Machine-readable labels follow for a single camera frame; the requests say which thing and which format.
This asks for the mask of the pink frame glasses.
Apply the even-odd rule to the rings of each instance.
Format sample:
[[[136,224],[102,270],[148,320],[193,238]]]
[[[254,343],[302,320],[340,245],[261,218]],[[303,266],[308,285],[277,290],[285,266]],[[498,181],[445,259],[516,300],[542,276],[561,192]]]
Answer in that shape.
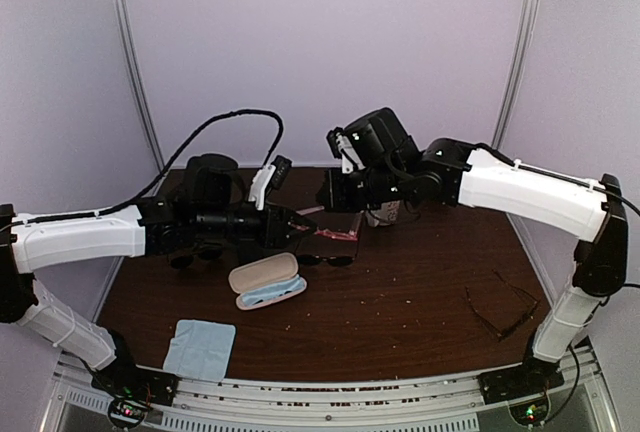
[[[363,213],[328,212],[323,206],[312,206],[296,210],[296,213],[311,224],[292,224],[301,237],[317,237],[337,242],[356,243],[359,241]]]

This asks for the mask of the pink glasses case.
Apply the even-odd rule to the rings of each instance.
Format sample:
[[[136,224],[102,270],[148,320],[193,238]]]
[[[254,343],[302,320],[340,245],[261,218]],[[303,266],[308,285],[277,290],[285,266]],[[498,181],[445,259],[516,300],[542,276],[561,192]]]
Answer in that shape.
[[[306,281],[306,287],[303,290],[288,293],[279,298],[250,307],[242,303],[241,296],[244,293],[275,282],[286,281],[296,276],[300,276],[298,261],[292,253],[284,252],[234,268],[229,273],[228,281],[231,289],[237,294],[237,308],[243,311],[250,311],[274,305],[303,293],[307,288],[307,281],[300,276]]]

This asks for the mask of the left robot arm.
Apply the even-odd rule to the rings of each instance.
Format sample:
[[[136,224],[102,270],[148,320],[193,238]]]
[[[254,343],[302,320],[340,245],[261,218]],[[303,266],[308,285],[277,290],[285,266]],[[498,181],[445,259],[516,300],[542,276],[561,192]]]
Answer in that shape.
[[[165,196],[142,195],[111,211],[35,216],[1,207],[1,320],[29,327],[123,396],[144,385],[125,339],[75,315],[37,284],[35,271],[110,257],[161,256],[223,240],[259,249],[287,247],[317,226],[267,196],[282,186],[291,163],[279,156],[246,185],[238,164],[220,154],[191,158],[181,182]]]

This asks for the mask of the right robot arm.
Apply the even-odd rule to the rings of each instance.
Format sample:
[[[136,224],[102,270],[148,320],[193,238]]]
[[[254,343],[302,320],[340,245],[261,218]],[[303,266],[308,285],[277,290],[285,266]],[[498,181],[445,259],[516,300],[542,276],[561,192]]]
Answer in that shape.
[[[317,201],[329,212],[379,210],[390,202],[427,201],[484,208],[543,223],[573,235],[574,269],[513,371],[519,392],[535,392],[551,376],[599,303],[624,285],[628,222],[619,181],[526,165],[485,143],[453,138],[418,148],[395,112],[382,108],[326,136],[338,167],[325,173]]]

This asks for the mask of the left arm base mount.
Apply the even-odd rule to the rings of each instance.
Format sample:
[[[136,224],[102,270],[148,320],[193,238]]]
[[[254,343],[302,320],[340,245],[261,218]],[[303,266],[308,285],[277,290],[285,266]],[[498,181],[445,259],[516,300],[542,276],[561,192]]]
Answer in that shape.
[[[139,367],[124,337],[111,331],[115,360],[101,370],[85,368],[91,385],[111,397],[107,418],[117,431],[138,427],[153,410],[153,405],[173,404],[179,378],[171,373]]]

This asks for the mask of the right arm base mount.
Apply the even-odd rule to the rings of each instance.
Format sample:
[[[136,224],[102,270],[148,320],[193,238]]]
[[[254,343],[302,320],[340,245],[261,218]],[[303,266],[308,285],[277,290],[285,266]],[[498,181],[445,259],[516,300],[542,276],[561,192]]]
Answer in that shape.
[[[529,428],[542,425],[550,417],[549,392],[564,383],[558,363],[538,359],[478,376],[484,403],[506,403],[513,421]]]

